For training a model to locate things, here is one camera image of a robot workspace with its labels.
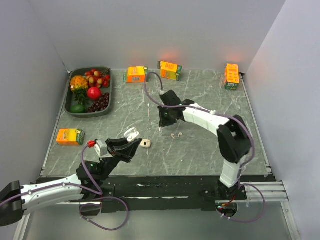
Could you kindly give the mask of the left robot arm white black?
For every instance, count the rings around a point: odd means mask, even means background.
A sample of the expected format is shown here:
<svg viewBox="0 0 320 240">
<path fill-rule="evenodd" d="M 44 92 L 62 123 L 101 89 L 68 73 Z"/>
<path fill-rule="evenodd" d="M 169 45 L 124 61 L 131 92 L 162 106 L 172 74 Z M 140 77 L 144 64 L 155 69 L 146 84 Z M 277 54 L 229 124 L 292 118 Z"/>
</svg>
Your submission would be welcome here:
<svg viewBox="0 0 320 240">
<path fill-rule="evenodd" d="M 17 223 L 23 216 L 47 206 L 102 197 L 102 183 L 120 162 L 132 161 L 141 142 L 142 138 L 131 141 L 127 138 L 92 140 L 84 146 L 75 174 L 41 184 L 9 183 L 0 192 L 0 225 L 5 227 Z M 85 161 L 85 151 L 94 147 L 99 149 L 99 160 Z"/>
</svg>

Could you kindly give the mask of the white earbud charging case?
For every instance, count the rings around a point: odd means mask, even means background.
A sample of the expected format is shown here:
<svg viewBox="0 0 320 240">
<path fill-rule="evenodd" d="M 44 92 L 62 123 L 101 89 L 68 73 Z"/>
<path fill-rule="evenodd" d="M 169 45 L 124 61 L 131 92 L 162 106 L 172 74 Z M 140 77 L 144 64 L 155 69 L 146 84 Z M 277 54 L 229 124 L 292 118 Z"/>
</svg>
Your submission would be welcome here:
<svg viewBox="0 0 320 240">
<path fill-rule="evenodd" d="M 140 132 L 137 130 L 137 128 L 132 127 L 130 129 L 128 129 L 125 133 L 124 133 L 124 137 L 126 138 L 126 140 L 130 143 L 132 141 L 134 141 L 138 136 L 140 135 Z"/>
</svg>

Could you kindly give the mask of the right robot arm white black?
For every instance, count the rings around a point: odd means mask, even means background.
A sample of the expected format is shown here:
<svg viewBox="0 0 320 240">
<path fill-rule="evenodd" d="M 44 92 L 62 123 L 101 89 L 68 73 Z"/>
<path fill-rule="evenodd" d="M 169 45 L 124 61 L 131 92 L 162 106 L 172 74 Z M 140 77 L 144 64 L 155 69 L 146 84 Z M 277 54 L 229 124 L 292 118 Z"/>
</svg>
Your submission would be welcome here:
<svg viewBox="0 0 320 240">
<path fill-rule="evenodd" d="M 238 115 L 216 115 L 214 111 L 209 111 L 190 99 L 182 101 L 173 90 L 161 94 L 160 99 L 163 102 L 163 106 L 158 106 L 160 128 L 172 126 L 181 120 L 195 124 L 217 137 L 223 157 L 217 191 L 223 199 L 233 197 L 239 188 L 242 164 L 252 148 L 243 119 Z"/>
</svg>

